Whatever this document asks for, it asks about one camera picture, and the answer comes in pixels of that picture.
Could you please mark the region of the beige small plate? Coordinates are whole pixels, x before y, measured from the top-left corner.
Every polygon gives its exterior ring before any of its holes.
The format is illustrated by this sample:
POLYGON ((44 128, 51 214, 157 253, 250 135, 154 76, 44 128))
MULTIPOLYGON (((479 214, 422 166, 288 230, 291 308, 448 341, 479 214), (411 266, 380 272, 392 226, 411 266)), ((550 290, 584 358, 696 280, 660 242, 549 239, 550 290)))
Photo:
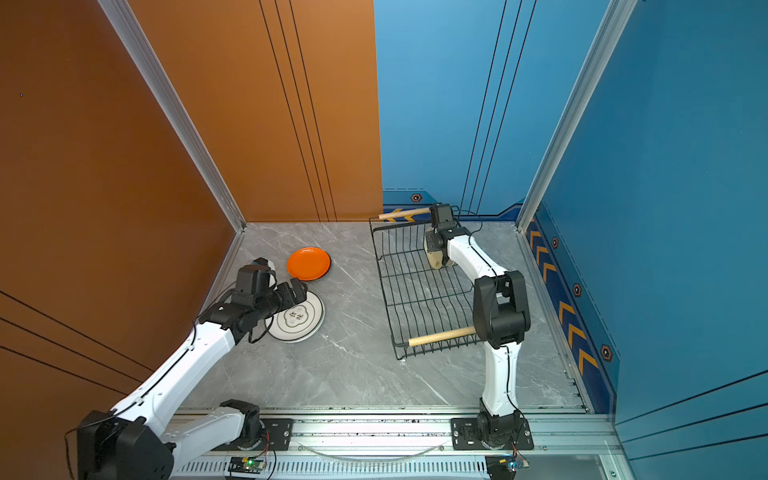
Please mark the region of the beige small plate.
POLYGON ((442 250, 427 251, 427 260, 430 267, 434 270, 440 270, 443 267, 451 267, 453 262, 442 250))

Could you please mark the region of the orange small plate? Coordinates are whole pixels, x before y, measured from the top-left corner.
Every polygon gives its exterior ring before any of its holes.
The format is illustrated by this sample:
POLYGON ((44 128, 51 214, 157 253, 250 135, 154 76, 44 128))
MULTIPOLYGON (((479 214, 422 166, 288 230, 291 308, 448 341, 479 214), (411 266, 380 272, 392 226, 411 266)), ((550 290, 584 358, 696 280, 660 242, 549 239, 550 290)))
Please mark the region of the orange small plate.
POLYGON ((288 273, 301 281, 314 281, 330 270, 330 255, 318 247, 301 248, 290 255, 286 262, 288 273))

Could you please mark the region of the black wire dish rack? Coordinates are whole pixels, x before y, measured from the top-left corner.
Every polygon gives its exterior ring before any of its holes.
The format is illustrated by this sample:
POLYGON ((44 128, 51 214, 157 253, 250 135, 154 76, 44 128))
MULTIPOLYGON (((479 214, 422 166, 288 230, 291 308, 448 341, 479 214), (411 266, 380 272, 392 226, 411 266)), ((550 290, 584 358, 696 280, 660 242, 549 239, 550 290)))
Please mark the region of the black wire dish rack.
POLYGON ((469 328, 472 322, 473 282, 457 266, 439 270, 429 265, 424 251, 431 230, 428 216, 369 220, 369 229, 395 358, 455 349, 476 344, 477 335, 460 336, 411 346, 417 337, 469 328))

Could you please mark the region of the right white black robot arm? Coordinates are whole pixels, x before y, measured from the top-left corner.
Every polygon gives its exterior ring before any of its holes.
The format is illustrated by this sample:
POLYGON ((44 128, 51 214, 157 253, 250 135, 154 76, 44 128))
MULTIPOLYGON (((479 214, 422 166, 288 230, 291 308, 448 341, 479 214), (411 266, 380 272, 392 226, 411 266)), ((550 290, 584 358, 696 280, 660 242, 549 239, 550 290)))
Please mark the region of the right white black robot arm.
POLYGON ((475 335, 483 343, 485 381, 479 401, 477 425, 481 441, 492 449, 531 450, 532 432, 517 399, 517 361, 531 328, 524 275, 494 261, 462 226, 453 207, 428 208, 431 226, 424 251, 430 267, 457 266, 473 284, 472 325, 411 339, 408 345, 438 343, 475 335))

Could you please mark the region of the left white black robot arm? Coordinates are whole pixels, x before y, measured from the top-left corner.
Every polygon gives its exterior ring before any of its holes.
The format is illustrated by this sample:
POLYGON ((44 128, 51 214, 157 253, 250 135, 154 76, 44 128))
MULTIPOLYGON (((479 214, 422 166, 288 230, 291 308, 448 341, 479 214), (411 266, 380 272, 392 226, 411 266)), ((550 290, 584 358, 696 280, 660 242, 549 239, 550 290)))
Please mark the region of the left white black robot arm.
POLYGON ((73 479, 168 479, 175 470, 223 445, 257 448, 267 429, 257 405, 227 400, 177 431, 167 429, 203 377, 259 324, 306 301, 304 282, 278 282, 272 262, 241 267, 226 290, 193 322, 178 349, 109 411, 93 411, 73 428, 65 452, 73 479))

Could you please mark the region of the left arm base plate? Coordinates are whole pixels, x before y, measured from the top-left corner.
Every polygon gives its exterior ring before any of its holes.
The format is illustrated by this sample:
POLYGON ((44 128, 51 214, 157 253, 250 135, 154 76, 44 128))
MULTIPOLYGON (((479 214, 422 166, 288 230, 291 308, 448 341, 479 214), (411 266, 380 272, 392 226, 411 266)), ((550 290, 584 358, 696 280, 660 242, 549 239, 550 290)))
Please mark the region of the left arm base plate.
POLYGON ((261 418, 256 424, 246 424, 244 433, 235 440, 214 448, 214 451, 262 452, 287 451, 290 446, 294 420, 292 418, 261 418))

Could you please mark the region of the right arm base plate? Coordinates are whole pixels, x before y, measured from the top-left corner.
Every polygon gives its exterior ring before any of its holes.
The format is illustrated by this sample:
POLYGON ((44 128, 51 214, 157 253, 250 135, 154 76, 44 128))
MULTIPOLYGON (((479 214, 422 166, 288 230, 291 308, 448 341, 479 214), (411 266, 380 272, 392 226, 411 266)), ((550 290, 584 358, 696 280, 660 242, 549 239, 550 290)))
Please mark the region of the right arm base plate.
POLYGON ((458 451, 504 450, 532 451, 533 433, 523 417, 505 417, 487 423, 477 417, 450 420, 452 447, 458 451))

